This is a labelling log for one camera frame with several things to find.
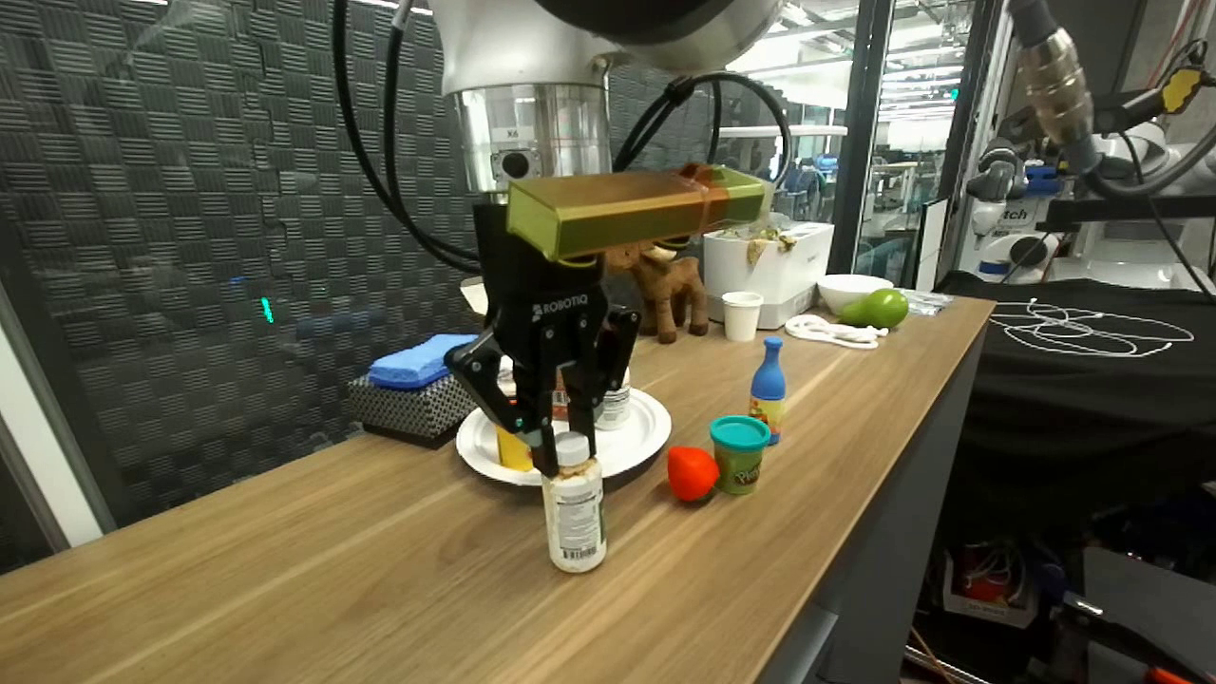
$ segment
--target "wooden countertop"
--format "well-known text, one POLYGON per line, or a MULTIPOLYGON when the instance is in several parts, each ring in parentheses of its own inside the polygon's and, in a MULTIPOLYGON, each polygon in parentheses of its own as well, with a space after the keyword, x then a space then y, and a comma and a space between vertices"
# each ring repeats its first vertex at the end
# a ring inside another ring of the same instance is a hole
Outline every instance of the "wooden countertop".
MULTIPOLYGON (((875 353, 786 339, 759 491, 681 509, 655 461, 612 487, 589 578, 546 561, 536 491, 353 435, 0 578, 0 678, 752 678, 985 319, 956 298, 875 353)), ((707 443, 756 363, 642 342, 636 385, 707 443)))

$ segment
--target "brown teddy bear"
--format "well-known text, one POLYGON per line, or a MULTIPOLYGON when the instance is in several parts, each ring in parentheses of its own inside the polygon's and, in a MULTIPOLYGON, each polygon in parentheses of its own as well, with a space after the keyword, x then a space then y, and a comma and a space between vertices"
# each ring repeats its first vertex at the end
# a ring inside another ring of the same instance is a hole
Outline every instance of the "brown teddy bear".
POLYGON ((658 342, 676 342, 685 319, 690 334, 712 331, 712 298, 698 282, 698 259, 655 244, 628 244, 604 249, 604 268, 631 274, 636 287, 646 298, 642 331, 658 342))

